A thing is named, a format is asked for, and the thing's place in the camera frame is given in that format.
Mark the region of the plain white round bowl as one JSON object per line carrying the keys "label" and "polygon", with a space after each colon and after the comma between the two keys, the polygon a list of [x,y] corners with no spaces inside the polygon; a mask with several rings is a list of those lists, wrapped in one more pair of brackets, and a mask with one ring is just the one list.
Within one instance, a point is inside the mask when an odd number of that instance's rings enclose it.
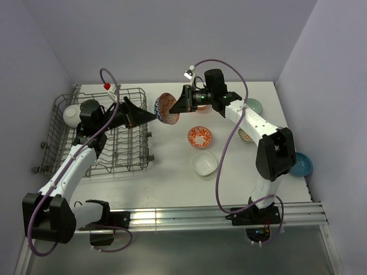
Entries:
{"label": "plain white round bowl", "polygon": [[71,127],[76,128],[78,124],[81,122],[80,119],[80,104],[73,104],[68,106],[63,113],[63,121],[64,123]]}

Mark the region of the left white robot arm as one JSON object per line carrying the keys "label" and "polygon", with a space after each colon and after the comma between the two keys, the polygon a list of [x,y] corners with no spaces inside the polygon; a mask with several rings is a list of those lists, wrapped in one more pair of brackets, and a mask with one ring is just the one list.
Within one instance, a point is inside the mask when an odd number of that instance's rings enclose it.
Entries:
{"label": "left white robot arm", "polygon": [[80,122],[69,155],[51,180],[37,193],[22,201],[28,242],[42,240],[68,243],[75,230],[94,224],[105,229],[112,215],[108,202],[88,200],[72,209],[71,197],[87,169],[98,159],[107,141],[106,131],[120,126],[132,129],[155,120],[155,114],[134,105],[127,97],[104,109],[96,100],[80,106]]}

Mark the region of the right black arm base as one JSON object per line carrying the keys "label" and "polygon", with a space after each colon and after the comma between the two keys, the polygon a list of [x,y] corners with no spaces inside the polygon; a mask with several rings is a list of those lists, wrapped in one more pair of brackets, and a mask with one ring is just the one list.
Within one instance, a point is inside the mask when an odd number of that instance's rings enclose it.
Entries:
{"label": "right black arm base", "polygon": [[225,219],[231,221],[233,226],[275,225],[280,224],[281,215],[279,208],[274,203],[271,203],[263,209],[251,206],[238,214],[229,214]]}

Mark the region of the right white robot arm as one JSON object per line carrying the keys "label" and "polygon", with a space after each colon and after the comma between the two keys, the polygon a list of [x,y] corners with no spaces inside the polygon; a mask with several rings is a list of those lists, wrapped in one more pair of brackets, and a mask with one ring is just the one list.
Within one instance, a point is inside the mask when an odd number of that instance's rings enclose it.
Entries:
{"label": "right white robot arm", "polygon": [[204,73],[205,86],[201,89],[194,84],[196,75],[193,66],[184,75],[190,84],[183,86],[180,98],[170,108],[170,113],[195,112],[198,107],[210,105],[223,118],[235,124],[233,133],[241,128],[255,142],[259,181],[249,198],[248,216],[254,223],[263,222],[274,204],[282,176],[288,174],[296,163],[291,130],[269,123],[249,107],[246,97],[230,92],[220,69]]}

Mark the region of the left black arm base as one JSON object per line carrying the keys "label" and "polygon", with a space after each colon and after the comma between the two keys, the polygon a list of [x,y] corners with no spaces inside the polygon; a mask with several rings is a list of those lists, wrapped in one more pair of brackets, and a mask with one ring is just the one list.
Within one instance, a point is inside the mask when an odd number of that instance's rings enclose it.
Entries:
{"label": "left black arm base", "polygon": [[90,223],[77,231],[89,232],[89,242],[92,246],[98,248],[111,246],[115,239],[117,227],[128,230],[130,215],[129,211],[112,211],[107,222]]}

